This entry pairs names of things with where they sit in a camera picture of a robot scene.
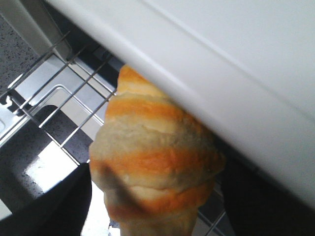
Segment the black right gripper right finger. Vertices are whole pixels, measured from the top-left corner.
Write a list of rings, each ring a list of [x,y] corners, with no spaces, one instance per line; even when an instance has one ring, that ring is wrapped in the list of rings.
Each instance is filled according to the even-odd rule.
[[[313,236],[315,212],[237,160],[222,173],[224,208],[237,236]]]

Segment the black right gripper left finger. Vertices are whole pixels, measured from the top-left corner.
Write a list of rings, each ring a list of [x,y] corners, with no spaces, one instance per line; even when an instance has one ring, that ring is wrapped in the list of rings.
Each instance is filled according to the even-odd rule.
[[[92,198],[87,163],[34,202],[0,222],[2,236],[79,236]]]

